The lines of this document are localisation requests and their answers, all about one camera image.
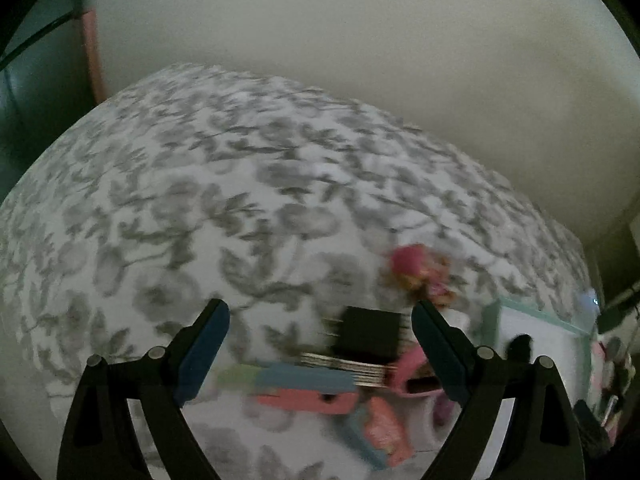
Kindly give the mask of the pink puppy toy figure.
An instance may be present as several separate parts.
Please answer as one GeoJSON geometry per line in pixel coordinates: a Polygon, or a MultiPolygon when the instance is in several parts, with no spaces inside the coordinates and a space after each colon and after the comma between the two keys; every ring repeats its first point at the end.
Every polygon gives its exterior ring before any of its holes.
{"type": "Polygon", "coordinates": [[[423,244],[397,247],[390,254],[390,273],[414,301],[447,309],[457,294],[449,287],[451,260],[423,244]]]}

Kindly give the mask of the white tray with teal rim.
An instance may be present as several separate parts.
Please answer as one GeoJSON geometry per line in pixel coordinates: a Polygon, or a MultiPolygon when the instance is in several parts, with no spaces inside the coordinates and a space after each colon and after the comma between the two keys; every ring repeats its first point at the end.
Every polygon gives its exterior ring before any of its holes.
{"type": "Polygon", "coordinates": [[[506,396],[477,471],[491,479],[583,479],[574,405],[590,378],[590,333],[512,300],[486,307],[480,343],[505,359],[517,342],[526,365],[510,371],[506,396]]]}

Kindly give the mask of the black toy car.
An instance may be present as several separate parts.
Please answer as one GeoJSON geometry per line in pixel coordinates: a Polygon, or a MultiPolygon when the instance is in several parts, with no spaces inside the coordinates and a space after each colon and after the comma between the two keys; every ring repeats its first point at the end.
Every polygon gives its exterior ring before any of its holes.
{"type": "Polygon", "coordinates": [[[521,334],[509,341],[506,346],[506,362],[511,366],[524,366],[530,363],[533,354],[533,338],[521,334]]]}

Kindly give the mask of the coral card pack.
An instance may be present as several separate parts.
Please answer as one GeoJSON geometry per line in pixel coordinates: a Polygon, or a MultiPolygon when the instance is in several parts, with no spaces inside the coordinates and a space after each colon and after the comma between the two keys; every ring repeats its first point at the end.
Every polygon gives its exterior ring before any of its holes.
{"type": "Polygon", "coordinates": [[[375,470],[394,468],[413,456],[404,424],[382,396],[371,396],[341,422],[345,443],[375,470]]]}

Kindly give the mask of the pink kids smartwatch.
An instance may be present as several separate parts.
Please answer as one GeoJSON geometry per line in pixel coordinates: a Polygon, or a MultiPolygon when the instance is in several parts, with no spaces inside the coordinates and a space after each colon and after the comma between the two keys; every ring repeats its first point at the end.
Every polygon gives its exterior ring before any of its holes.
{"type": "Polygon", "coordinates": [[[414,344],[390,367],[386,386],[396,396],[406,399],[442,392],[442,383],[420,344],[414,344]]]}

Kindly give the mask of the grey floral tablecloth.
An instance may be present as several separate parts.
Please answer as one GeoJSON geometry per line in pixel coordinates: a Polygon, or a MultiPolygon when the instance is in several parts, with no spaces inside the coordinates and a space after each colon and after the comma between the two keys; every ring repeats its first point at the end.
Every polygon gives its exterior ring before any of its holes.
{"type": "Polygon", "coordinates": [[[53,477],[89,356],[166,344],[206,302],[216,367],[293,362],[346,306],[406,312],[387,257],[446,252],[472,318],[512,298],[572,322],[582,244],[454,145],[280,77],[175,65],[78,120],[1,206],[1,415],[53,477]]]}

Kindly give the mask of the black charger cube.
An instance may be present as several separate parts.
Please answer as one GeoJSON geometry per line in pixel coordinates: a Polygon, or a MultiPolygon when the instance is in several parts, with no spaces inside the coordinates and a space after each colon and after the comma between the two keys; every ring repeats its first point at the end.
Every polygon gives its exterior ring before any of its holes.
{"type": "Polygon", "coordinates": [[[397,312],[346,307],[323,324],[332,358],[379,366],[398,359],[402,317],[397,312]]]}

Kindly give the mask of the blue and coral toy case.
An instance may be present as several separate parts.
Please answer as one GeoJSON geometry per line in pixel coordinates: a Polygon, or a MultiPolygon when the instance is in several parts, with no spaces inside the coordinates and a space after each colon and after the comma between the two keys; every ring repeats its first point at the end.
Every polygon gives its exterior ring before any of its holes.
{"type": "Polygon", "coordinates": [[[346,370],[274,363],[254,380],[255,400],[285,411],[346,415],[358,404],[355,375],[346,370]]]}

